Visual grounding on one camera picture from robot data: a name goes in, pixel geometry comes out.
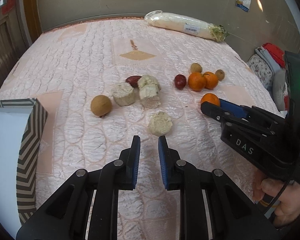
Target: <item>pile of clothes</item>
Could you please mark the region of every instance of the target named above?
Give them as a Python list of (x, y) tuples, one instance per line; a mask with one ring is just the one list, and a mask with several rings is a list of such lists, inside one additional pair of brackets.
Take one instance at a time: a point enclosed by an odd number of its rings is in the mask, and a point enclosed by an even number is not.
[(278, 110), (287, 110), (288, 91), (285, 82), (284, 52), (274, 44), (265, 43), (255, 49), (255, 54), (247, 64), (269, 91)]

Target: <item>chevron pattern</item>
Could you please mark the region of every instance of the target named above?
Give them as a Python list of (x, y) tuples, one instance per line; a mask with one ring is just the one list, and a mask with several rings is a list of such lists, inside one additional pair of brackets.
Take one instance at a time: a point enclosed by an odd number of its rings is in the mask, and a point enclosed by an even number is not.
[(23, 225), (36, 211), (35, 172), (43, 127), (48, 112), (36, 98), (0, 100), (0, 108), (32, 108), (22, 137), (17, 166), (17, 205)]

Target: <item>bed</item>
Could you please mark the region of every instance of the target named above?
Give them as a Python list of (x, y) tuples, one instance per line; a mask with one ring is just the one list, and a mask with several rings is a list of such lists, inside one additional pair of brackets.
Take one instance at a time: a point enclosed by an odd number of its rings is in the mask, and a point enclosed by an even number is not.
[[(131, 40), (146, 53), (142, 59), (129, 56)], [(226, 43), (148, 26), (140, 19), (87, 22), (41, 35), (0, 89), (0, 99), (38, 96), (40, 100), (40, 95), (58, 93), (51, 142), (43, 140), (40, 145), (41, 149), (51, 148), (50, 160), (45, 160), (51, 172), (37, 170), (36, 207), (74, 171), (101, 169), (139, 135), (137, 187), (119, 193), (118, 239), (178, 239), (179, 193), (164, 190), (158, 137), (147, 132), (151, 116), (158, 111), (173, 119), (166, 135), (169, 147), (197, 168), (222, 169), (251, 197), (253, 166), (220, 140), (220, 124), (200, 111), (199, 101), (210, 91), (177, 90), (173, 85), (177, 74), (189, 75), (193, 62), (200, 63), (204, 71), (225, 71), (226, 78), (212, 91), (219, 98), (233, 101), (231, 91), (239, 88), (234, 94), (244, 91), (242, 98), (279, 114), (258, 77)], [(139, 101), (124, 107), (113, 102), (112, 112), (104, 118), (92, 114), (94, 96), (111, 98), (114, 84), (143, 74), (155, 76), (161, 84), (159, 108), (144, 109)]]

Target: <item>cardboard box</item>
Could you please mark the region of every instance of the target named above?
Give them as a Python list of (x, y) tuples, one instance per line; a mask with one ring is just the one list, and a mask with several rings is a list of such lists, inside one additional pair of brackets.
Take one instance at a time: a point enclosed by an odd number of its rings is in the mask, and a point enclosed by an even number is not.
[(0, 223), (12, 236), (35, 212), (35, 172), (48, 112), (36, 98), (0, 100)]

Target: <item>red date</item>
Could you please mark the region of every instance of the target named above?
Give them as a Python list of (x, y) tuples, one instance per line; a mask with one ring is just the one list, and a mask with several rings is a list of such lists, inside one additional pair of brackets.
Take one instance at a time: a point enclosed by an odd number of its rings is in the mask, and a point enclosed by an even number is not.
[(184, 75), (176, 75), (176, 77), (174, 78), (174, 85), (176, 86), (177, 89), (184, 89), (184, 87), (186, 86), (187, 83), (187, 79)]
[(129, 83), (132, 87), (137, 88), (138, 87), (138, 80), (142, 76), (131, 76), (126, 79), (126, 82)]

